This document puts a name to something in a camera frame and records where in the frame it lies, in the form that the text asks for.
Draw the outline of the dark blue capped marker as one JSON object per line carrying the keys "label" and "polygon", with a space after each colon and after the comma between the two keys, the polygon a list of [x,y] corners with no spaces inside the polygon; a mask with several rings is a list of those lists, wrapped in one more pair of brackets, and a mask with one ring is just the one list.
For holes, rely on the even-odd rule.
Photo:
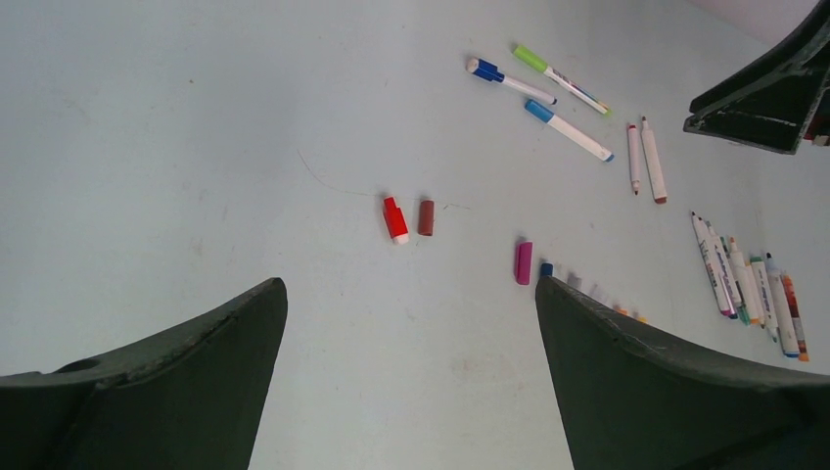
{"label": "dark blue capped marker", "polygon": [[466,64],[466,71],[487,82],[511,88],[545,105],[554,106],[558,103],[554,95],[503,73],[498,66],[482,58],[470,58]]}

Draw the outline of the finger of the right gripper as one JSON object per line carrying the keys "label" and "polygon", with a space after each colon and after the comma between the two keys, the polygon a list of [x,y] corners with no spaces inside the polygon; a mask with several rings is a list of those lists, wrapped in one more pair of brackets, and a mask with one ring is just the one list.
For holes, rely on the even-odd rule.
{"label": "finger of the right gripper", "polygon": [[692,100],[683,130],[794,155],[828,92],[829,3],[819,1],[775,47]]}

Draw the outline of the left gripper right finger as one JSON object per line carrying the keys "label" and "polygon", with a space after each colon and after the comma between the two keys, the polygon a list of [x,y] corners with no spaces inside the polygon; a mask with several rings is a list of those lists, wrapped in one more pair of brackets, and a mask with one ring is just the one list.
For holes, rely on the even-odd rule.
{"label": "left gripper right finger", "polygon": [[577,469],[825,469],[829,379],[717,352],[562,281],[538,323]]}

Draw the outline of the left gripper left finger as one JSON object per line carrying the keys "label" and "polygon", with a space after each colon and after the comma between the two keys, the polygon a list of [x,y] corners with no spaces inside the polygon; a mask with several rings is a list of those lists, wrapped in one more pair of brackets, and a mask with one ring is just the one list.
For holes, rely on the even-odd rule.
{"label": "left gripper left finger", "polygon": [[288,317],[270,278],[51,373],[1,380],[5,469],[245,469]]}

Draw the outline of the orange capped marker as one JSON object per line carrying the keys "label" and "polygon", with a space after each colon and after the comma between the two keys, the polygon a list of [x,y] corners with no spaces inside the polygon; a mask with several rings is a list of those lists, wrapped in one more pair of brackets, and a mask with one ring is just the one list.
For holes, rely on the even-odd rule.
{"label": "orange capped marker", "polygon": [[735,274],[736,282],[739,284],[739,289],[746,306],[750,323],[755,326],[762,327],[761,310],[756,302],[756,287],[752,280],[751,271],[746,265],[746,260],[743,252],[739,249],[737,241],[734,237],[729,237],[729,255],[732,263],[732,269]]}

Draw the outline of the light green marker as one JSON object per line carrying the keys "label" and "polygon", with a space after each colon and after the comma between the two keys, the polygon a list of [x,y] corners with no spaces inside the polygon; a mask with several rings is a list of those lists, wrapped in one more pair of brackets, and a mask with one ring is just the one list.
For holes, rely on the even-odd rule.
{"label": "light green marker", "polygon": [[529,66],[531,69],[543,74],[553,82],[557,83],[569,93],[579,98],[584,104],[596,111],[602,116],[609,116],[611,109],[608,105],[597,99],[593,94],[586,89],[576,84],[573,80],[566,77],[561,72],[553,69],[547,62],[537,56],[532,50],[526,46],[519,44],[513,49],[513,56]]}

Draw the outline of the green capped marker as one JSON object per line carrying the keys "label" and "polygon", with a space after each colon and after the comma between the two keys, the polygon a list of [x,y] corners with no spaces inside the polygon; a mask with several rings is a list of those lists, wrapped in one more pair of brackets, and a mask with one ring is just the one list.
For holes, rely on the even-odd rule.
{"label": "green capped marker", "polygon": [[774,343],[779,342],[778,323],[770,292],[770,284],[764,261],[760,256],[751,256],[750,266],[759,291],[760,305],[765,329]]}

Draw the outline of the dark green thin pen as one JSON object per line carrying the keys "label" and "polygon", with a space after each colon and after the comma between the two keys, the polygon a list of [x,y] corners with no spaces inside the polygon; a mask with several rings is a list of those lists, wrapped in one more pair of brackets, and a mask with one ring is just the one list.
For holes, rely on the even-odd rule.
{"label": "dark green thin pen", "polygon": [[729,266],[729,270],[731,272],[730,278],[732,280],[732,283],[734,284],[733,291],[735,292],[735,295],[737,297],[739,297],[740,300],[741,300],[741,305],[738,307],[739,318],[745,325],[751,326],[752,325],[752,318],[751,318],[751,315],[750,315],[750,312],[749,312],[749,307],[748,307],[748,304],[747,304],[746,296],[743,293],[742,284],[741,284],[739,276],[738,276],[740,271],[738,270],[737,266],[735,265],[735,263],[733,262],[733,260],[731,258],[731,254],[729,252],[729,249],[727,248],[725,238],[723,236],[720,236],[719,240],[720,240],[721,246],[724,250],[724,253],[726,254],[727,263],[728,263],[728,266]]}

